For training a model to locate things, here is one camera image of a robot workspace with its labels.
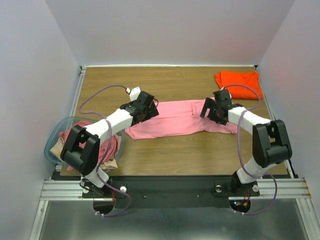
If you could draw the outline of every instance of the wall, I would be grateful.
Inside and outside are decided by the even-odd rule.
[[[258,64],[294,0],[46,0],[80,65]]]
[[[258,71],[277,119],[285,121],[292,164],[305,177],[320,219],[320,1],[296,0]]]
[[[44,0],[0,1],[0,23],[0,239],[24,240],[54,168],[43,150],[79,67]]]

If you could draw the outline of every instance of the beige cloth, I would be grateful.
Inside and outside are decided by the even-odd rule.
[[[50,149],[50,153],[56,156],[63,163],[64,161],[60,158],[60,154],[62,152],[62,149],[64,148],[64,144],[65,142],[63,137],[59,137],[58,140],[56,141],[56,144]],[[117,169],[118,165],[115,159],[112,159],[112,160],[110,159],[109,161],[105,161],[103,164],[101,164],[100,168],[103,171],[106,171],[106,170]]]

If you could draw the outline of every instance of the laundry basket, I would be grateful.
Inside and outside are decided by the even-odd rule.
[[[49,162],[51,162],[53,164],[57,164],[57,165],[66,165],[67,166],[66,163],[60,161],[55,155],[53,155],[50,152],[50,149],[57,143],[58,138],[59,138],[59,133],[66,132],[69,128],[71,128],[73,125],[77,124],[79,121],[88,121],[90,123],[97,122],[96,120],[92,120],[92,119],[88,119],[88,118],[84,118],[84,117],[78,117],[78,116],[66,117],[65,119],[60,121],[58,123],[58,125],[54,128],[51,135],[49,136],[49,139],[46,142],[46,145],[44,147],[44,155]],[[125,134],[123,131],[120,131],[116,134],[118,136],[121,136],[120,148],[119,148],[119,151],[115,157],[115,161],[118,163],[119,158],[122,153],[122,150],[124,148],[124,144],[125,144]]]

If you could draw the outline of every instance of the wooden tabletop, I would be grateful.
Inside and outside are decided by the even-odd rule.
[[[201,100],[212,97],[219,90],[214,74],[221,70],[250,72],[253,67],[89,67],[86,69],[77,107],[89,96],[110,84],[123,84],[128,88],[140,86],[160,102]],[[97,111],[106,116],[129,101],[120,87],[107,89],[83,107],[84,111]],[[233,100],[245,107],[255,106],[257,100]],[[269,118],[265,102],[253,112]],[[76,116],[99,120],[94,114]],[[243,159],[252,156],[252,137],[241,131]],[[184,136],[132,140],[125,144],[117,170],[109,175],[231,175],[240,168],[235,134],[198,132]],[[273,174],[286,174],[284,164],[274,167]]]

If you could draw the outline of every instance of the pink cloth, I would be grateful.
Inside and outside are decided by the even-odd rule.
[[[87,125],[90,125],[90,124],[92,124],[92,122],[79,121],[75,125],[79,125],[80,127],[84,127],[84,126],[87,126]],[[66,140],[67,140],[67,138],[68,138],[68,136],[70,134],[71,128],[69,128],[66,132],[60,132],[59,133],[59,137],[63,138],[64,143],[66,142]],[[100,163],[101,161],[104,163],[105,161],[108,161],[110,159],[115,159],[116,158],[118,150],[119,150],[119,147],[120,147],[120,144],[121,144],[121,136],[118,136],[117,134],[112,136],[110,150],[109,150],[108,154],[106,155],[106,157],[104,159],[102,159],[104,154],[105,154],[105,152],[107,151],[108,143],[109,143],[109,140],[107,139],[106,141],[104,141],[100,145],[99,155],[98,155],[98,163]],[[79,146],[81,148],[84,148],[85,145],[86,145],[85,143],[80,143],[79,144]],[[68,166],[67,171],[71,171],[72,169],[73,168],[71,166]]]
[[[155,139],[168,136],[194,134],[201,131],[235,134],[237,125],[221,125],[209,118],[201,118],[205,100],[160,102],[159,115],[125,130],[132,139]]]

